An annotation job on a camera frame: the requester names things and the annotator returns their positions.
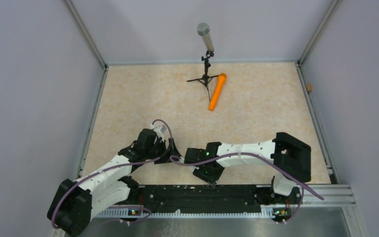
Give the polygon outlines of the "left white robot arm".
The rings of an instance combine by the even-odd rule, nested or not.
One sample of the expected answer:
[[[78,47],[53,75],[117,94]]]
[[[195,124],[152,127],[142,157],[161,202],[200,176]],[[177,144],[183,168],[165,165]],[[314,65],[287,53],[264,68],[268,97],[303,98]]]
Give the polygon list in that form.
[[[127,176],[144,164],[166,163],[171,155],[178,154],[173,137],[164,136],[169,131],[167,125],[152,124],[105,165],[82,178],[61,182],[47,213],[52,227],[76,237],[112,205],[135,203],[138,190]]]

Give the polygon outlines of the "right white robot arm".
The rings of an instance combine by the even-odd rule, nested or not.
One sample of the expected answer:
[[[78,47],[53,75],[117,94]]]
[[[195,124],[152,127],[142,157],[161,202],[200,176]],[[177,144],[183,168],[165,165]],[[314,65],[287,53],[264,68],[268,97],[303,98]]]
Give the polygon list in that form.
[[[269,165],[279,172],[273,176],[269,196],[283,203],[296,184],[311,181],[311,146],[286,133],[271,140],[250,144],[210,142],[205,149],[188,148],[185,164],[195,166],[193,174],[214,186],[225,168],[236,165]]]

